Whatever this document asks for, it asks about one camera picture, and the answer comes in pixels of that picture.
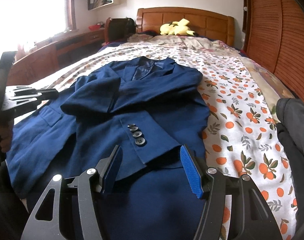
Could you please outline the person's left hand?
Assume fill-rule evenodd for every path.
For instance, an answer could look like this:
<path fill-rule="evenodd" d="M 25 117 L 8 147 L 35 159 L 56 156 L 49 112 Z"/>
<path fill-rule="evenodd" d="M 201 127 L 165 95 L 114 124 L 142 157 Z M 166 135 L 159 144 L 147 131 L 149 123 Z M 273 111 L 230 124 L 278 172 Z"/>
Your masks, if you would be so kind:
<path fill-rule="evenodd" d="M 0 147 L 3 153 L 7 153 L 12 145 L 14 121 L 0 124 Z"/>

